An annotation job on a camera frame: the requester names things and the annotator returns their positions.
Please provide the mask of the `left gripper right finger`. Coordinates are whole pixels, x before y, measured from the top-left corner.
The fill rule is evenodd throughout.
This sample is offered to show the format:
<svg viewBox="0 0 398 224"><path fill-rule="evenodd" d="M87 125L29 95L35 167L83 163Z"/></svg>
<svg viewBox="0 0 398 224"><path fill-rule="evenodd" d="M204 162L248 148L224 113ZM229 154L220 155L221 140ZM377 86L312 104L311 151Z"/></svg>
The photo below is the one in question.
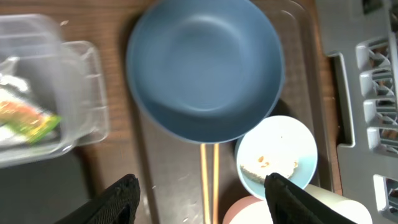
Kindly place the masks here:
<svg viewBox="0 0 398 224"><path fill-rule="evenodd" d="M264 181L274 224L354 224L278 173Z"/></svg>

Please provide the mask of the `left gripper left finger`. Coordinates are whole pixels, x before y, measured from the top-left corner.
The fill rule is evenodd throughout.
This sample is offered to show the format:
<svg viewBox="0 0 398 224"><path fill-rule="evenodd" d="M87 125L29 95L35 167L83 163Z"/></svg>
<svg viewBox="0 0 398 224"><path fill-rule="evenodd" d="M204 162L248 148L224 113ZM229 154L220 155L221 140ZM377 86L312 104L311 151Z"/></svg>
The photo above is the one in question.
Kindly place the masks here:
<svg viewBox="0 0 398 224"><path fill-rule="evenodd" d="M56 224L134 224L140 196L138 178L127 174Z"/></svg>

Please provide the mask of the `rice and food scraps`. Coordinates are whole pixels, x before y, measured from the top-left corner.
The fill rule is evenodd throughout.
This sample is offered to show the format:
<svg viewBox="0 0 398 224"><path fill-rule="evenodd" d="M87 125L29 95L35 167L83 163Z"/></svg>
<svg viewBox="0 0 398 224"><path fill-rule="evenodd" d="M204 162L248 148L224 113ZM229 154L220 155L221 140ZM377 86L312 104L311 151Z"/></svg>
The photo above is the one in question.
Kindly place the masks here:
<svg viewBox="0 0 398 224"><path fill-rule="evenodd" d="M299 161L291 157L258 156L243 161L240 169L249 179L263 183L272 173L278 173L289 179L298 166Z"/></svg>

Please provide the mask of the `light blue bowl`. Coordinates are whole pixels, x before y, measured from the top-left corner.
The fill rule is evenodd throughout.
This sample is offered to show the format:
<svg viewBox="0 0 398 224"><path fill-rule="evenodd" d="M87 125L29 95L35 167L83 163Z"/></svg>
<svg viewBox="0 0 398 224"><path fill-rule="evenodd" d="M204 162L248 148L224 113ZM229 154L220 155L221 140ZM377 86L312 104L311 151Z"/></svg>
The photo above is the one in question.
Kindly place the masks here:
<svg viewBox="0 0 398 224"><path fill-rule="evenodd" d="M264 183L249 179L240 169L246 159L258 156L291 157L298 167L289 180L304 189L313 179L318 165L318 151L312 132L290 116L271 116L238 140L236 167L244 188L254 197L265 200Z"/></svg>

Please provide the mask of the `yellow snack wrapper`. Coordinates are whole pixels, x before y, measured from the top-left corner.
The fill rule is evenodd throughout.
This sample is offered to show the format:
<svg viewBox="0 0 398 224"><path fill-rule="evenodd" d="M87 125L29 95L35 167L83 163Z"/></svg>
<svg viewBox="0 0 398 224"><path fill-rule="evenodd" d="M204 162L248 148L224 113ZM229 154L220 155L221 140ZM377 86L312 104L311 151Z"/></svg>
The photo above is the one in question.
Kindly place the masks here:
<svg viewBox="0 0 398 224"><path fill-rule="evenodd" d="M29 137L24 144L33 144L48 135L53 134L53 130L59 125L62 117L46 110L31 98L28 101L27 121L29 122Z"/></svg>

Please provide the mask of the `dark blue plate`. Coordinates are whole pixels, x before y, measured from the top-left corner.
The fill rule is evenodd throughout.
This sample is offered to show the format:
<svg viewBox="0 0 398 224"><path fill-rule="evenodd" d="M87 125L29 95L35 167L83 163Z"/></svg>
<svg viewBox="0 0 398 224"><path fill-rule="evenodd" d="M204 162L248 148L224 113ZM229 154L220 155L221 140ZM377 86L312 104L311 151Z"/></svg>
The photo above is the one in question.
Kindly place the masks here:
<svg viewBox="0 0 398 224"><path fill-rule="evenodd" d="M240 138L274 109L285 81L282 44L246 0L165 0L137 20L126 78L140 109L191 142Z"/></svg>

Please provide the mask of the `white napkin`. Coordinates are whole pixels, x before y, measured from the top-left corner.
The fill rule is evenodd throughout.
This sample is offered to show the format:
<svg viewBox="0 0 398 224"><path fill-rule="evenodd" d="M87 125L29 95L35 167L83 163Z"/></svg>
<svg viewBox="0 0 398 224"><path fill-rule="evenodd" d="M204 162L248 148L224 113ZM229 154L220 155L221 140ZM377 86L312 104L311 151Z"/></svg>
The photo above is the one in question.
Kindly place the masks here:
<svg viewBox="0 0 398 224"><path fill-rule="evenodd" d="M19 57L1 62L1 146L24 144L29 137L27 121L31 90L27 80L16 75Z"/></svg>

